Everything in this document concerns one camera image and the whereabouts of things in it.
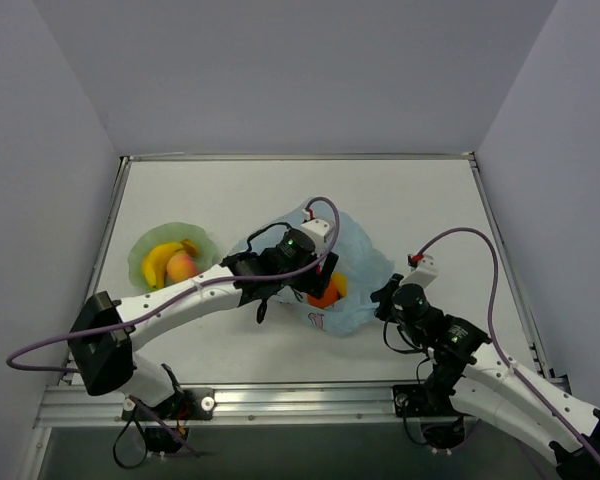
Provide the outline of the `blue translucent plastic bag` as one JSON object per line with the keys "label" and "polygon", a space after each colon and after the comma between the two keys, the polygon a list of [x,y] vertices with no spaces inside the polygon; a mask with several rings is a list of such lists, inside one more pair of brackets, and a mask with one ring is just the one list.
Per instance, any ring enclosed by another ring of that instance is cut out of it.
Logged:
{"label": "blue translucent plastic bag", "polygon": [[306,294],[286,287],[271,297],[291,316],[310,327],[346,336],[374,319],[376,304],[370,295],[381,289],[394,273],[394,262],[372,244],[363,227],[346,212],[339,213],[340,229],[333,251],[339,256],[334,272],[347,278],[348,292],[326,309],[311,306]]}

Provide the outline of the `small orange fake fruit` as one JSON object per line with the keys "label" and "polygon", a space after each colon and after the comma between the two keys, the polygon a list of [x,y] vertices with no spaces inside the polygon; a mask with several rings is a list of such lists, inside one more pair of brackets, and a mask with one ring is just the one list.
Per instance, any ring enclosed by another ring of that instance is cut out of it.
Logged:
{"label": "small orange fake fruit", "polygon": [[342,298],[336,283],[331,280],[321,297],[307,296],[308,303],[319,309],[326,309]]}

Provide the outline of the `orange fake peach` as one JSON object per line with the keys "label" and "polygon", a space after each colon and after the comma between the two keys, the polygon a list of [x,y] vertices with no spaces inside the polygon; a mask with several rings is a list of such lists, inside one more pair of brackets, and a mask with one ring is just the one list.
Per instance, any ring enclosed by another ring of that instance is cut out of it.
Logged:
{"label": "orange fake peach", "polygon": [[192,257],[186,252],[172,256],[166,264],[167,278],[171,283],[179,283],[199,274],[199,269]]}

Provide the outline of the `yellow fake banana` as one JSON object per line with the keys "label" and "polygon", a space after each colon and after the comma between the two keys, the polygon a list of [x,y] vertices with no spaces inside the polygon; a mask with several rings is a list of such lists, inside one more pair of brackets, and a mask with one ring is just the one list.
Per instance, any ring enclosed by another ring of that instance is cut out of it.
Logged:
{"label": "yellow fake banana", "polygon": [[165,286],[166,264],[172,256],[180,252],[186,252],[192,258],[200,254],[198,247],[190,239],[184,239],[160,244],[143,258],[141,272],[150,290],[159,290]]}

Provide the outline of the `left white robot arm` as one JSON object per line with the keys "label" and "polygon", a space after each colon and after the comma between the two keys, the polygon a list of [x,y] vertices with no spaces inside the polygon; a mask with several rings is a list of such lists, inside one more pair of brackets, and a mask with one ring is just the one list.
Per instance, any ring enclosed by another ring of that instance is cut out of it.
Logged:
{"label": "left white robot arm", "polygon": [[332,249],[336,226],[309,220],[288,229],[273,247],[226,257],[208,271],[152,293],[113,300],[92,295],[72,329],[69,348],[91,396],[119,392],[136,398],[159,419],[174,417],[182,389],[166,364],[154,364],[139,350],[157,337],[206,315],[258,305],[262,321],[268,300],[290,288],[322,294],[338,257]]}

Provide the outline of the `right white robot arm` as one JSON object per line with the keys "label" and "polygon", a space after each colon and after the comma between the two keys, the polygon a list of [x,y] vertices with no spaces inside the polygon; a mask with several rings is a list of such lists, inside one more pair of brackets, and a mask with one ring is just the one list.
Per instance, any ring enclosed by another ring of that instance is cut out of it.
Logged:
{"label": "right white robot arm", "polygon": [[600,479],[600,407],[577,399],[501,351],[488,333],[432,306],[424,289],[393,275],[370,296],[432,362],[425,405],[505,432],[549,461],[562,479]]}

